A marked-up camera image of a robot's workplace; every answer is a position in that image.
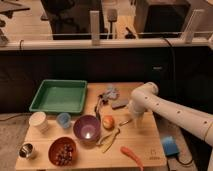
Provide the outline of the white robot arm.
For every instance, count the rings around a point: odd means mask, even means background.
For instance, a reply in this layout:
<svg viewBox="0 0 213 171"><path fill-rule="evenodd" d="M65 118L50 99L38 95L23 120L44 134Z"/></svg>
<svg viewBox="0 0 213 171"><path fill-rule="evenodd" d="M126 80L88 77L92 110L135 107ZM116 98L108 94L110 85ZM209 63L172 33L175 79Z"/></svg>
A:
<svg viewBox="0 0 213 171"><path fill-rule="evenodd" d="M158 97L158 86L147 82L131 92L129 111L140 116L152 110L213 147L213 115Z"/></svg>

